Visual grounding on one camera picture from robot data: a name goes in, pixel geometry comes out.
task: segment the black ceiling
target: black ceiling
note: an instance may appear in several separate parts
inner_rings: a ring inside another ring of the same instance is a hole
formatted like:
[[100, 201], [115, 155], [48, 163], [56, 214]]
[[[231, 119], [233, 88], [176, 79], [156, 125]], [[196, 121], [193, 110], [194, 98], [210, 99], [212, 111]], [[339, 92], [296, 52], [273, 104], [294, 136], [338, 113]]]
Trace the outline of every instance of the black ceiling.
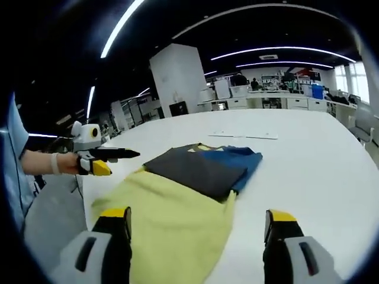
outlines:
[[230, 9], [253, 4], [303, 4], [337, 15], [322, 1], [145, 0], [121, 29], [106, 58], [101, 52], [130, 0], [71, 0], [30, 7], [27, 25], [18, 37], [14, 64], [16, 97], [25, 127], [31, 132], [60, 134], [55, 122], [86, 109], [89, 90], [96, 86], [91, 113], [110, 102], [135, 96], [154, 82], [149, 59], [170, 43], [198, 47], [205, 72], [235, 72], [238, 64], [258, 62], [277, 54], [295, 60], [336, 66], [347, 63], [312, 51], [260, 51], [210, 59], [225, 53], [268, 46], [304, 46], [359, 59], [350, 31], [341, 21], [314, 11], [261, 7], [209, 20]]

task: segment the wrist strap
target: wrist strap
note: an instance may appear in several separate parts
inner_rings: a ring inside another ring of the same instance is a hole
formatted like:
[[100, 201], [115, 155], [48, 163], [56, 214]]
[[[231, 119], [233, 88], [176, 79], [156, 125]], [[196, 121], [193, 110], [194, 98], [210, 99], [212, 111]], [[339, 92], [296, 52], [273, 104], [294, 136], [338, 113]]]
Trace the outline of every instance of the wrist strap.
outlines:
[[51, 158], [51, 164], [52, 164], [52, 169], [53, 169], [54, 175], [60, 175], [59, 168], [58, 168], [57, 155], [58, 155], [58, 153], [53, 153], [52, 158]]

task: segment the office chair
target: office chair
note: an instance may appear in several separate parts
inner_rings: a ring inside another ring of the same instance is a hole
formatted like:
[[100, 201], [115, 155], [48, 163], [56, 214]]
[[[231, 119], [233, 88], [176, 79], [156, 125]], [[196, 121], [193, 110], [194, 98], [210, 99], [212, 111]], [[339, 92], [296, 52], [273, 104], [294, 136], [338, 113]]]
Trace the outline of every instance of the office chair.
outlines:
[[372, 142], [374, 134], [375, 117], [372, 108], [363, 102], [357, 103], [355, 116], [349, 116], [349, 131], [361, 142]]

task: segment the clothing pile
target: clothing pile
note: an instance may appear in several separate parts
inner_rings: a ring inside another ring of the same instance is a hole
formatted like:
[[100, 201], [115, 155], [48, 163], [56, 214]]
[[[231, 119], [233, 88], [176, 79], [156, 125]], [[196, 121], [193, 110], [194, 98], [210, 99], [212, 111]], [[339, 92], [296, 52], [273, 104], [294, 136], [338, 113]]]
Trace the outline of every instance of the clothing pile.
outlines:
[[236, 195], [261, 160], [250, 148], [174, 148], [97, 199], [94, 221], [109, 209], [133, 212], [130, 282], [203, 283], [232, 230]]

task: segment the ceiling vent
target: ceiling vent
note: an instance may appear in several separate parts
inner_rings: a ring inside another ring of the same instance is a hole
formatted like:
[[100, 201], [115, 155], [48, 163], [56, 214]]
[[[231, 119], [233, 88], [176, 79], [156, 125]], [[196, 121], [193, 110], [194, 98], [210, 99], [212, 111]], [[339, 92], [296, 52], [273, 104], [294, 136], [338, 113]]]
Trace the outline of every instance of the ceiling vent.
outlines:
[[261, 60], [272, 60], [272, 59], [278, 59], [278, 56], [276, 54], [272, 55], [263, 55], [259, 57]]

